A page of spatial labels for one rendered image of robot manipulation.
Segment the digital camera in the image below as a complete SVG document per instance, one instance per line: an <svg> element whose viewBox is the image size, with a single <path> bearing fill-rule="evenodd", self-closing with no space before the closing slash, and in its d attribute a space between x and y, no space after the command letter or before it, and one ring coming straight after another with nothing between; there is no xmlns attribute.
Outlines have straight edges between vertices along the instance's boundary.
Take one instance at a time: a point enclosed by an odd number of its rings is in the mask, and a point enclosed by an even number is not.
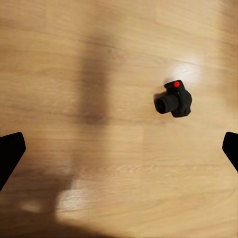
<svg viewBox="0 0 238 238"><path fill-rule="evenodd" d="M172 112L175 118L186 117L190 114L192 96L185 89L182 80L165 84L168 94L156 100L155 106L159 113Z"/></svg>

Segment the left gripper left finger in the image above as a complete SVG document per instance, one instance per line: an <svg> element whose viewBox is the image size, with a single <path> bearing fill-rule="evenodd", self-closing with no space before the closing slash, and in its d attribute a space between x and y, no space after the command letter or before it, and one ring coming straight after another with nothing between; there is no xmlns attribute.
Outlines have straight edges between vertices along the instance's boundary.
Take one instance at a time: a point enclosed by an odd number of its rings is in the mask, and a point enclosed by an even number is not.
<svg viewBox="0 0 238 238"><path fill-rule="evenodd" d="M26 151L21 132L0 137L0 192Z"/></svg>

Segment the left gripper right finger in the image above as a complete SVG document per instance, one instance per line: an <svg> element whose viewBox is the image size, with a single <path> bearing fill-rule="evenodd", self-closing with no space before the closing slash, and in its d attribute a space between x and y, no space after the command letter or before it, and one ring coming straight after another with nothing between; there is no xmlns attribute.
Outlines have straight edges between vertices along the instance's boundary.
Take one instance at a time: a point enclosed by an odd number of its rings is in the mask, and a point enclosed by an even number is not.
<svg viewBox="0 0 238 238"><path fill-rule="evenodd" d="M227 132L222 149L238 172L238 134Z"/></svg>

